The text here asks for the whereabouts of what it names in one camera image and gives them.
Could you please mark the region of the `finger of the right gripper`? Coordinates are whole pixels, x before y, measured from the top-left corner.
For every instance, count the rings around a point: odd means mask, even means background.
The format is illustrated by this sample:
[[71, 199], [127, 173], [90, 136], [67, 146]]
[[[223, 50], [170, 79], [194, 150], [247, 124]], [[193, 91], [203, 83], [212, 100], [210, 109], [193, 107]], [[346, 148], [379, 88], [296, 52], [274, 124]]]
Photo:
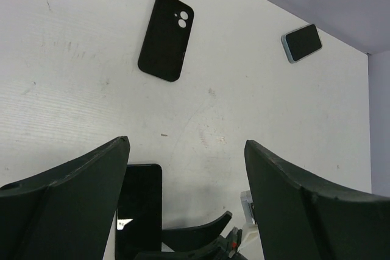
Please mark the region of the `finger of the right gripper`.
[[194, 260], [194, 259], [227, 259], [232, 250], [229, 240], [217, 238], [212, 243], [187, 252], [141, 252], [135, 260]]
[[231, 219], [232, 213], [226, 211], [217, 219], [203, 225], [162, 230], [161, 241], [174, 251], [197, 250], [220, 236]]

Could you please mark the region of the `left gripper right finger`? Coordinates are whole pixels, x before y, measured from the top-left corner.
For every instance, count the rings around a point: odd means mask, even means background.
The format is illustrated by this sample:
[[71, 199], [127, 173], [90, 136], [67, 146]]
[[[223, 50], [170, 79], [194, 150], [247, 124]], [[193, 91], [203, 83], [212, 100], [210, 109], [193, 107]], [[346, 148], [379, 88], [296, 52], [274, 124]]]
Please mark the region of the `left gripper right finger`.
[[388, 259], [389, 199], [321, 178], [254, 140], [244, 148], [265, 259]]

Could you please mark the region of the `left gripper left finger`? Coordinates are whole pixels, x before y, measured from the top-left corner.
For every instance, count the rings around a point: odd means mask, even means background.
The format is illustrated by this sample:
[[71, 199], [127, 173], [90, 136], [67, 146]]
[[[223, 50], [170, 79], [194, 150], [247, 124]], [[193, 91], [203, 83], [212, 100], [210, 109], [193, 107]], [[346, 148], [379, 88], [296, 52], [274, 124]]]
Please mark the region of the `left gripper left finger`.
[[1, 259], [102, 259], [130, 143], [119, 136], [1, 187]]

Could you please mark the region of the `black smartphone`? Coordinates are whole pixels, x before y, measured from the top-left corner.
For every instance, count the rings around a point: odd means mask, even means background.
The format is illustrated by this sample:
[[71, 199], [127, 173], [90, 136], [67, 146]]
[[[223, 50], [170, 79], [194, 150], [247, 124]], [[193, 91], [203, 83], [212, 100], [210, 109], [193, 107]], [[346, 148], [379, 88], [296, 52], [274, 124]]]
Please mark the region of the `black smartphone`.
[[116, 210], [115, 258], [161, 250], [162, 168], [129, 164]]

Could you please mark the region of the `phone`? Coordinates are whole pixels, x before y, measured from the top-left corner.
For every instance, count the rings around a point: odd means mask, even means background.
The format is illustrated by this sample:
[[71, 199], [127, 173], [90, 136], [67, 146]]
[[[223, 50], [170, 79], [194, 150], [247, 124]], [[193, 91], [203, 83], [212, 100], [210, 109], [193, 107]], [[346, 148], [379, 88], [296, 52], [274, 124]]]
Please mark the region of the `phone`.
[[297, 63], [322, 49], [322, 41], [314, 24], [282, 35], [281, 42], [290, 63]]

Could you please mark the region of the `black phone case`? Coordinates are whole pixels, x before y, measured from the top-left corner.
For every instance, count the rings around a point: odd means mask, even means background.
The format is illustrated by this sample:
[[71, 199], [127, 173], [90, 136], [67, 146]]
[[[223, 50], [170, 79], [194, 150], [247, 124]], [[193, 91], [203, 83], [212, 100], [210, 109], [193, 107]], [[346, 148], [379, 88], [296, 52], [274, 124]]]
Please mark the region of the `black phone case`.
[[146, 74], [175, 82], [179, 79], [194, 10], [179, 0], [155, 0], [147, 26], [138, 67]]

